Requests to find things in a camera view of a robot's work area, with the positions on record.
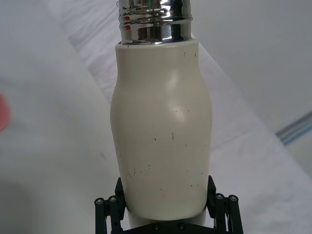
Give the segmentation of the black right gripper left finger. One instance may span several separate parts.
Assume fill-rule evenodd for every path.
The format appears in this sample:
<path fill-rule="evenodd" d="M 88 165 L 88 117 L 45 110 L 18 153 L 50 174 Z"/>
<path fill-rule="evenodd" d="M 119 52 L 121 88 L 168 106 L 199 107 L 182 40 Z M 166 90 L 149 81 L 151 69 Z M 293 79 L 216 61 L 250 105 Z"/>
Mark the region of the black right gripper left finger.
<path fill-rule="evenodd" d="M 96 198 L 95 205 L 95 234 L 107 234 L 107 217 L 111 220 L 111 234 L 122 234 L 121 221 L 124 219 L 126 202 L 121 178 L 119 177 L 115 187 L 115 194 L 107 200 Z"/>

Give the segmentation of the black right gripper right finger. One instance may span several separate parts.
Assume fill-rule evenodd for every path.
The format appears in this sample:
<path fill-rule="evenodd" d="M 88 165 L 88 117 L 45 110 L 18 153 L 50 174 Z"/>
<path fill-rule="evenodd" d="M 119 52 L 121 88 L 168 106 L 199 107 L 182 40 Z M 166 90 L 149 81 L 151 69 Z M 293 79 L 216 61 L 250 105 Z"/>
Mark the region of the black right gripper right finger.
<path fill-rule="evenodd" d="M 216 192 L 216 186 L 211 176 L 208 177 L 206 207 L 209 216 L 214 221 L 210 234 L 241 234 L 242 221 L 238 197 Z"/>

